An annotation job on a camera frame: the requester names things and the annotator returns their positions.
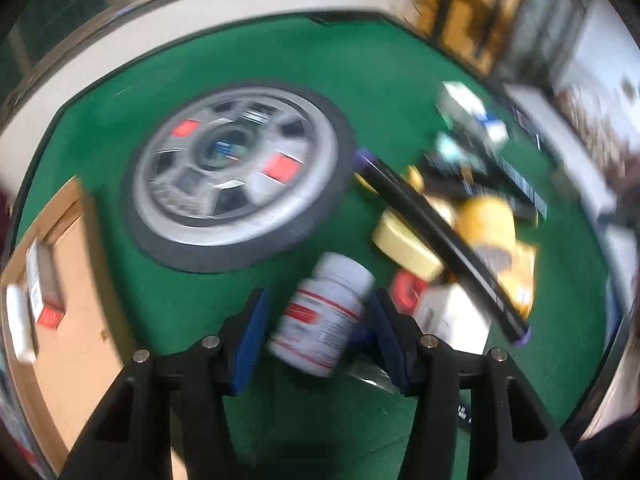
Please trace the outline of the white charger plug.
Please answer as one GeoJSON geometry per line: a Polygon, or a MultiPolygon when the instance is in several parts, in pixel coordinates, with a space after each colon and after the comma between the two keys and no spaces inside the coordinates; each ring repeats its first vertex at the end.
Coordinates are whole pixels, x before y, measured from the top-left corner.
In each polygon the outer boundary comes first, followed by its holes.
{"type": "Polygon", "coordinates": [[[491,318],[459,284],[431,286],[422,292],[413,318],[424,334],[432,334],[454,350],[481,356],[491,318]]]}

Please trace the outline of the long silver barcode box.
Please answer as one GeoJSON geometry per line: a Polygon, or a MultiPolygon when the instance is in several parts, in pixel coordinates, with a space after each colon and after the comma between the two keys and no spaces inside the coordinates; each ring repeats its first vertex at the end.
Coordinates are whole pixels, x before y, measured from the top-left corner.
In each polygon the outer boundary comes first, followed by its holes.
{"type": "Polygon", "coordinates": [[[37,325],[57,330],[66,313],[51,248],[34,240],[26,252],[26,275],[32,316],[37,325]]]}

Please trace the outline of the red hooks plastic package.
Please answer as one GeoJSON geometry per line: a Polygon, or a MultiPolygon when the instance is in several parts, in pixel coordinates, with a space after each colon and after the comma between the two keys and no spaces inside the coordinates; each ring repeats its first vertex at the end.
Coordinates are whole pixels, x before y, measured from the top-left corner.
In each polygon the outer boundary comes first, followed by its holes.
{"type": "Polygon", "coordinates": [[[400,269],[390,283],[388,293],[398,312],[413,315],[421,296],[430,287],[406,269],[400,269]]]}

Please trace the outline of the plain white bottle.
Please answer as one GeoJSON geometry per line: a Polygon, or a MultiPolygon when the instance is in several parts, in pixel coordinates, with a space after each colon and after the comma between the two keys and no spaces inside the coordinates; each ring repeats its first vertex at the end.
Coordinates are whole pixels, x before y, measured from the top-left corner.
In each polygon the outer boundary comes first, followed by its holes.
{"type": "Polygon", "coordinates": [[[27,365],[34,364],[37,356],[28,298],[19,284],[12,283],[6,286],[6,314],[17,361],[27,365]]]}

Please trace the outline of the white pill bottle red label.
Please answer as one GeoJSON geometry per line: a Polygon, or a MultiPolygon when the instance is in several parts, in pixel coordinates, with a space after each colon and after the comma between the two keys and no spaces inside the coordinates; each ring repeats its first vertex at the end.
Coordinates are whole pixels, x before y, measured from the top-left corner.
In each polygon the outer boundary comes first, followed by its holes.
{"type": "Polygon", "coordinates": [[[297,285],[268,341],[269,352],[303,373],[331,376],[373,285],[373,274],[360,263],[326,252],[311,277],[297,285]]]}

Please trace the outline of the yellow cheese cracker packet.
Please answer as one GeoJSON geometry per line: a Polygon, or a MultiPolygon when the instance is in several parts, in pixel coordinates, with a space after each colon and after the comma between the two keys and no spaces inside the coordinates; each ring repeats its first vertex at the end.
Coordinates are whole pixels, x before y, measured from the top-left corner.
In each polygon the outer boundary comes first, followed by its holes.
{"type": "Polygon", "coordinates": [[[527,320],[535,301],[537,248],[516,239],[508,203],[496,196],[470,198],[458,210],[456,229],[527,320]]]}

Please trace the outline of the yellow tape roll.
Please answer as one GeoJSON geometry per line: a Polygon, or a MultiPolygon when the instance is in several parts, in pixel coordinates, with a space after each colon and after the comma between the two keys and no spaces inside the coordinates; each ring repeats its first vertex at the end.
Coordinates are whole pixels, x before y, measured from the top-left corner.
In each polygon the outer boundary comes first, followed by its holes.
{"type": "Polygon", "coordinates": [[[434,280],[444,270],[431,248],[390,209],[381,214],[372,240],[384,255],[420,280],[434,280]]]}

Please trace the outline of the black marker purple caps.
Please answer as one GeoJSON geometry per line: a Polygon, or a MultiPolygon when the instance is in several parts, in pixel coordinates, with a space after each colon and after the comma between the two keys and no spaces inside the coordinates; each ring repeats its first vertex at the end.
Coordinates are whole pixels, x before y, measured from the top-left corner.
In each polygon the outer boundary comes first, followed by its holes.
{"type": "Polygon", "coordinates": [[[431,247],[472,299],[485,308],[510,344],[524,346],[530,338],[528,323],[474,250],[414,188],[378,156],[360,148],[355,171],[387,206],[404,219],[421,242],[431,247]]]}

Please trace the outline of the white blue medicine box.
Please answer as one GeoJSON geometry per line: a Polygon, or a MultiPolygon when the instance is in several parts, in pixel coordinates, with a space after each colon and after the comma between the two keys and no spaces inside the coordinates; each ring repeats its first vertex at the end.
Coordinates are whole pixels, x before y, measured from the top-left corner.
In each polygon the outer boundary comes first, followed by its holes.
{"type": "Polygon", "coordinates": [[[436,110],[450,128],[475,136],[493,150],[509,140],[504,121],[488,112],[484,102],[460,81],[443,81],[438,89],[436,110]]]}

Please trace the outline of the black marker green caps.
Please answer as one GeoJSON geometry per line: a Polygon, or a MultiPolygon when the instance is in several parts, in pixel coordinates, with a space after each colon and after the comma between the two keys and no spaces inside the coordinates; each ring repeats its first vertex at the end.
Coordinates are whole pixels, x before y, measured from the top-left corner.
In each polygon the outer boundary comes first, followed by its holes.
{"type": "Polygon", "coordinates": [[[547,203],[534,189],[533,185],[500,155],[495,156],[494,166],[497,176],[518,196],[520,201],[536,210],[537,219],[546,220],[547,203]]]}

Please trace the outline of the teal tissue packet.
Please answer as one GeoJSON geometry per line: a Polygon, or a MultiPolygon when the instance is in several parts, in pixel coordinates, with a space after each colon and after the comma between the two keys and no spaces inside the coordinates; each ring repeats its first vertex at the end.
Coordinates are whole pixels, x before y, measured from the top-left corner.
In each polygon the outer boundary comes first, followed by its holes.
{"type": "Polygon", "coordinates": [[[481,174],[487,174],[485,163],[471,150],[464,148],[462,144],[450,133],[439,131],[435,138],[434,148],[436,154],[450,164],[469,167],[481,174]]]}

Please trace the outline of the cardboard tray box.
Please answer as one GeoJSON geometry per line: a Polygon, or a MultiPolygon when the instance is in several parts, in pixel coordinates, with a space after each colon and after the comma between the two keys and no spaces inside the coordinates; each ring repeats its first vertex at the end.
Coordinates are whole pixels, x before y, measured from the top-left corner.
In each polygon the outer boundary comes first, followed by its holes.
{"type": "Polygon", "coordinates": [[[35,362],[15,356],[2,330],[18,405],[38,453],[61,472],[82,428],[137,349],[108,270],[96,206],[72,177],[47,202],[11,252],[1,284],[25,285],[34,240],[51,248],[66,309],[55,328],[35,325],[35,362]]]}

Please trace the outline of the round tire pattern mat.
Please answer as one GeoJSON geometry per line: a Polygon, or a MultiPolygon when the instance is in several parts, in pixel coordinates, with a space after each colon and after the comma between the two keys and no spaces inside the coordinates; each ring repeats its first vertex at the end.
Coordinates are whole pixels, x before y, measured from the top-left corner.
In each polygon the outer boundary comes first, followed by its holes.
{"type": "Polygon", "coordinates": [[[122,215],[148,257],[190,273],[252,266],[306,240],[352,177],[357,133],[325,96],[241,80],[173,110],[131,155],[122,215]]]}

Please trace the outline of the yellow wooden cabinet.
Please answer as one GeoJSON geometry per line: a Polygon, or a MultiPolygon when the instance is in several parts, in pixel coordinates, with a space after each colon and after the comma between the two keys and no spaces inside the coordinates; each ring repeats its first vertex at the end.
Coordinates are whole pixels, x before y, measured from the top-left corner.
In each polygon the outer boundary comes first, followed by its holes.
{"type": "Polygon", "coordinates": [[[400,0],[398,15],[461,63],[487,76],[506,48],[523,0],[400,0]]]}

